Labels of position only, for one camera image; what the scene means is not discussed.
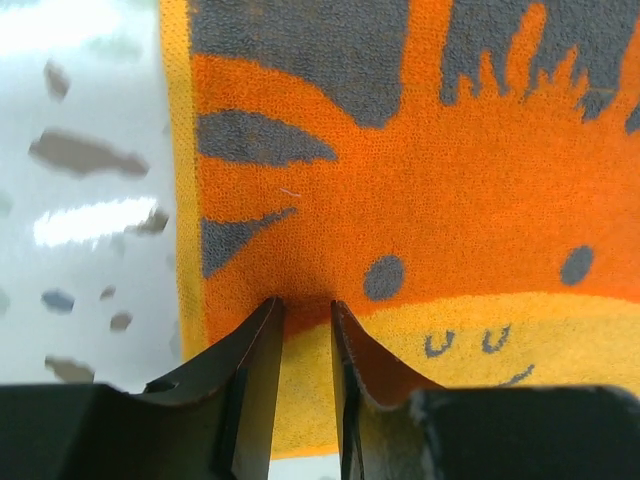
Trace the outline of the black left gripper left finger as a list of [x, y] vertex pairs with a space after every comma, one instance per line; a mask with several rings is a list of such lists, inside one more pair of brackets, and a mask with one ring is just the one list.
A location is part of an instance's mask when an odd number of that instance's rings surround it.
[[130, 394], [100, 383], [5, 386], [5, 479], [264, 479], [284, 305]]

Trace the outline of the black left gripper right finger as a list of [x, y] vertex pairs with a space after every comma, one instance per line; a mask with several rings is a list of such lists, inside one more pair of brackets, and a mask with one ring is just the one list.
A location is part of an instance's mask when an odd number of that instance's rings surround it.
[[610, 385], [448, 389], [331, 305], [344, 479], [635, 479], [639, 402]]

